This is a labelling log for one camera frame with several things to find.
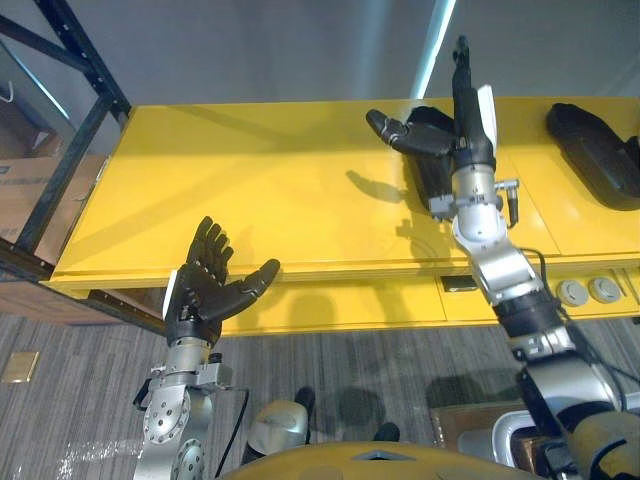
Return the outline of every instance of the fluorescent light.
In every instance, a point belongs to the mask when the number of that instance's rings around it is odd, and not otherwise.
[[[29,70],[27,68],[27,66],[22,63],[22,60],[20,60],[17,56],[11,54],[11,56],[13,57],[13,59],[18,62],[18,64],[22,67],[22,69],[25,71],[25,73],[31,78],[31,80],[33,81],[33,83],[35,83],[38,88],[40,88],[40,90],[42,90],[42,93],[44,93],[49,100],[51,100],[51,103],[53,103],[55,105],[55,107],[60,111],[60,113],[62,114],[62,116],[64,118],[66,118],[68,121],[70,120],[69,114],[66,112],[66,110],[64,108],[62,108],[62,105],[60,105],[58,103],[58,101],[53,97],[53,95],[51,95],[49,93],[49,90],[47,90],[44,85],[42,84],[42,82],[40,80],[38,80],[38,77],[36,77],[33,72],[31,72],[31,70]]]
[[[411,98],[421,99],[427,91],[427,85],[436,64],[436,57],[442,46],[444,34],[449,26],[456,0],[436,0],[427,28],[424,50],[420,57],[416,79],[411,88]]]

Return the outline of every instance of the metal shelf frame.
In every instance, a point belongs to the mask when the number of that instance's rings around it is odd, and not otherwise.
[[[129,118],[131,105],[109,72],[77,17],[65,0],[34,0],[40,12],[56,33],[64,48],[0,15],[0,34],[27,45],[83,73],[98,98],[75,132],[62,159],[44,188],[15,243],[0,238],[0,271],[48,289],[40,282],[49,280],[54,265],[37,257],[34,252],[51,221],[62,195],[82,160],[91,140],[107,114],[111,114],[121,129]],[[78,302],[124,322],[164,334],[162,319],[140,311],[102,290],[91,290],[87,299]]]

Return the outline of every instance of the robotic arm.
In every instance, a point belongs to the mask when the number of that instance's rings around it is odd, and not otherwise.
[[[566,439],[585,479],[638,476],[640,419],[620,412],[612,379],[581,351],[581,339],[568,331],[557,300],[509,241],[497,190],[507,190],[513,225],[518,183],[495,181],[497,130],[491,87],[471,86],[464,37],[458,39],[453,58],[453,131],[412,122],[417,117],[413,113],[402,123],[371,110],[367,121],[401,153],[448,159],[452,195],[444,210],[453,216],[456,242],[468,255],[473,278],[507,332],[515,358],[525,363],[517,381],[538,429]]]
[[[202,478],[203,443],[213,408],[210,395],[231,382],[231,369],[212,353],[222,321],[252,305],[280,268],[271,259],[244,280],[225,284],[233,250],[225,246],[221,230],[205,217],[186,263],[171,274],[163,307],[169,351],[134,401],[145,412],[135,480]],[[143,407],[147,394],[151,400]]]

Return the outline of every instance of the black cable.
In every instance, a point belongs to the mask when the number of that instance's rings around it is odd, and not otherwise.
[[[616,367],[615,365],[609,364],[609,368],[611,370],[613,370],[614,372],[616,372],[618,375],[622,375],[623,377],[625,377],[625,378],[631,380],[632,382],[635,382],[638,385],[640,385],[640,377],[636,377],[635,375],[632,375],[629,372],[625,372],[624,370],[622,370],[621,368]]]
[[[220,459],[220,463],[218,464],[218,469],[216,470],[216,474],[214,478],[218,478],[220,476],[220,472],[222,472],[222,467],[224,466],[224,462],[227,459],[227,455],[229,455],[229,450],[231,450],[231,445],[233,445],[233,441],[236,439],[236,435],[238,434],[238,430],[240,429],[240,424],[242,423],[244,412],[247,409],[247,403],[249,403],[248,388],[238,388],[235,391],[236,392],[244,391],[244,401],[242,402],[242,408],[240,409],[240,413],[238,414],[236,425],[233,427],[231,438],[229,438],[229,442],[227,442],[227,447],[224,449],[224,453],[222,454],[222,458]]]
[[[573,321],[573,319],[569,316],[565,308],[562,306],[560,300],[556,298],[556,296],[551,292],[551,288],[549,287],[549,282],[547,281],[547,262],[545,261],[544,255],[539,250],[534,248],[521,248],[520,250],[524,252],[531,252],[537,255],[540,260],[540,276],[542,277],[542,283],[544,285],[544,289],[547,291],[549,296],[554,299],[556,302],[556,309],[558,312],[564,317],[565,320],[565,328],[569,331],[569,334],[576,343],[576,348],[578,350],[578,354],[582,355],[584,360],[589,364],[599,363],[602,367],[607,371],[609,377],[611,377],[611,381],[613,382],[618,397],[620,399],[620,409],[622,411],[627,410],[627,396],[624,394],[624,390],[622,388],[622,384],[620,383],[619,378],[616,376],[616,373],[619,375],[624,375],[627,378],[631,378],[636,380],[632,374],[625,372],[618,367],[614,367],[609,363],[605,362],[602,358],[602,355],[598,351],[596,347],[589,341],[589,339],[582,333],[582,330],[578,327],[578,325]]]

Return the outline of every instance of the gray carpet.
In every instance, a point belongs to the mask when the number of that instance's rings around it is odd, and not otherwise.
[[[606,359],[640,374],[640,326],[582,325]],[[505,338],[498,327],[223,338],[216,349],[234,383],[251,389],[225,470],[238,466],[258,410],[304,385],[317,394],[312,442],[370,440],[389,420],[402,441],[431,445],[429,408],[517,397],[518,364]],[[142,438],[131,400],[165,349],[164,339],[132,326],[60,327],[0,314],[0,368],[13,351],[41,352],[31,383],[0,385],[0,478],[131,478]],[[241,402],[238,392],[214,397],[210,473]]]

